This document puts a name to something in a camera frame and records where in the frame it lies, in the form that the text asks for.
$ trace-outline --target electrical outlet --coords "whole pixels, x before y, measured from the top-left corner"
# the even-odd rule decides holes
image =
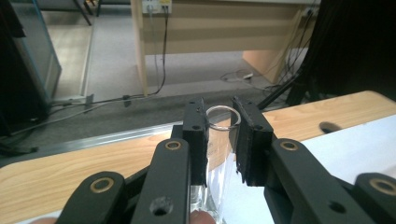
[[[167,13],[172,12],[172,0],[142,0],[142,12],[143,13],[165,13],[165,7],[167,7]]]
[[[143,13],[156,14],[161,12],[161,6],[159,0],[142,0],[142,12]]]

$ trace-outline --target wooden desk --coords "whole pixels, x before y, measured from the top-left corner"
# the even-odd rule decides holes
[[[274,82],[283,67],[279,61],[285,57],[289,44],[298,45],[305,23],[303,11],[312,2],[173,0],[166,53],[246,50],[244,59],[260,73],[273,68],[265,76]],[[137,69],[143,93],[147,95],[145,56],[162,54],[164,15],[155,14],[151,20],[148,14],[142,14],[142,1],[131,0],[131,6]],[[311,21],[303,43],[312,34],[315,19]]]
[[[278,137],[299,141],[322,135],[318,125],[342,128],[396,114],[396,104],[364,91],[264,114]],[[14,223],[63,208],[87,176],[115,171],[129,176],[150,162],[156,145],[169,133],[13,163],[0,169],[0,223]]]

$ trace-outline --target black cable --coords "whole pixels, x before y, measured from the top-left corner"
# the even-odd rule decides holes
[[[163,10],[164,10],[164,15],[165,15],[165,33],[164,33],[164,36],[163,36],[163,81],[161,83],[160,88],[158,90],[156,90],[155,92],[153,92],[153,93],[149,93],[148,96],[153,96],[153,95],[158,94],[162,90],[162,88],[163,88],[163,86],[165,84],[165,80],[166,80],[165,55],[166,55],[166,43],[167,43],[167,34],[168,34],[169,12],[168,12],[168,7],[163,7]],[[115,102],[115,101],[124,101],[124,102],[126,102],[126,101],[130,101],[130,100],[133,100],[133,99],[142,99],[142,98],[146,98],[146,96],[144,94],[124,95],[123,97],[120,97],[120,98],[113,98],[113,99],[109,99],[109,100],[92,102],[89,105],[111,103],[111,102]],[[59,111],[62,111],[62,110],[68,109],[68,108],[74,108],[74,107],[77,107],[77,106],[81,106],[81,105],[87,105],[87,104],[79,104],[79,105],[74,104],[73,105],[71,103],[65,103],[65,104],[52,105],[51,107],[63,106],[64,108],[56,110],[56,111],[52,112],[51,114],[57,113]]]

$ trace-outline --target white surface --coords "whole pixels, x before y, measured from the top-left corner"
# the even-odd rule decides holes
[[[302,143],[332,174],[349,183],[361,173],[378,172],[396,178],[396,115],[375,120]],[[263,188],[247,187],[232,173],[225,199],[227,224],[274,223],[263,196]],[[60,211],[43,217],[57,217]],[[21,224],[37,219],[32,218]]]

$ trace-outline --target gray floor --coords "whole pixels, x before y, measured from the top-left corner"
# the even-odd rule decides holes
[[[99,18],[90,19],[93,22],[93,31],[92,40],[87,35],[91,44],[87,63],[84,64],[86,70],[83,74],[86,76],[79,78],[86,80],[85,94],[94,94],[94,101],[118,98],[126,94],[141,94],[142,88],[135,68],[130,9],[104,6]],[[63,39],[67,35],[58,36],[61,39],[53,40],[54,42],[68,41]],[[147,60],[149,84],[156,90],[158,83],[154,57],[148,56]],[[241,81],[242,75],[250,72],[255,75],[252,81]],[[183,118],[184,104],[191,98],[204,97],[208,105],[229,105],[232,96],[240,95],[257,104],[268,93],[260,89],[269,85],[265,78],[256,74],[241,59],[241,52],[166,55],[166,82],[159,94],[147,99],[133,100],[129,107],[125,107],[123,103],[108,104],[70,119],[64,118],[80,113],[84,106],[66,108],[46,120],[53,122],[61,119],[60,121],[8,138],[5,142],[18,147],[43,147],[180,121]],[[62,107],[53,107],[52,111],[58,109]]]

